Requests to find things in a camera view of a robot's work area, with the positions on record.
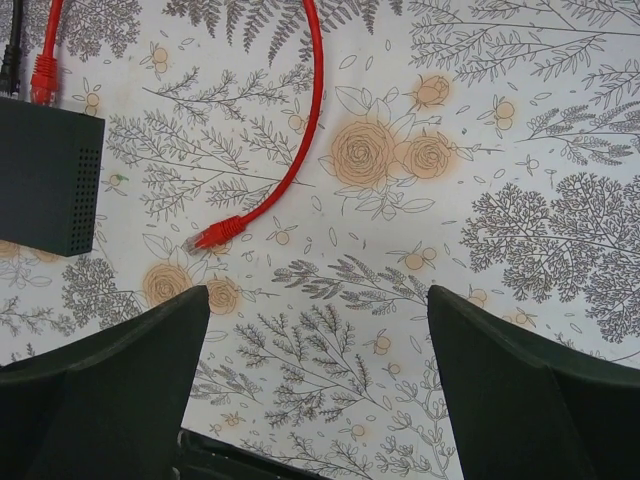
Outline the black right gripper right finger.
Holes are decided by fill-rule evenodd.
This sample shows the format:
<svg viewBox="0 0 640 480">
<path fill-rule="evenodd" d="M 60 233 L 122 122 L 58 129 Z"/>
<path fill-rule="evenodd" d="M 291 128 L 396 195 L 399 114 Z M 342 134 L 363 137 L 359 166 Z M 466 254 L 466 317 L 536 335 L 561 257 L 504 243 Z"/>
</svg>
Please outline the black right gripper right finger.
<svg viewBox="0 0 640 480">
<path fill-rule="evenodd" d="M 429 330 L 467 479 L 636 479 L 639 372 L 428 291 Z"/>
</svg>

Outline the black network switch box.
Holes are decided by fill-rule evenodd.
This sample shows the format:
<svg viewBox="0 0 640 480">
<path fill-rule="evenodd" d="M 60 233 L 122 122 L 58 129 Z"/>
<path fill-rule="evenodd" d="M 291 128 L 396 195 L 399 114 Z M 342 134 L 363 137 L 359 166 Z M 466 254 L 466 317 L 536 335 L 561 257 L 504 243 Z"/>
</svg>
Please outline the black network switch box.
<svg viewBox="0 0 640 480">
<path fill-rule="evenodd" d="M 93 246 L 105 121 L 1 99 L 1 239 L 72 257 Z"/>
</svg>

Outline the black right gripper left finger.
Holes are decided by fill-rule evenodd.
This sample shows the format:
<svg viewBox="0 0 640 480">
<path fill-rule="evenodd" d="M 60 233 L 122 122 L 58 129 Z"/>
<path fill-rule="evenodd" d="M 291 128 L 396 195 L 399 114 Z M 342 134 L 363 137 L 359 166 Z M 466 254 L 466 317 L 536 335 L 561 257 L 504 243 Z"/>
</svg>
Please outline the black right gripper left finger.
<svg viewBox="0 0 640 480">
<path fill-rule="evenodd" d="M 208 322 L 196 286 L 2 367 L 2 478 L 171 478 Z"/>
</svg>

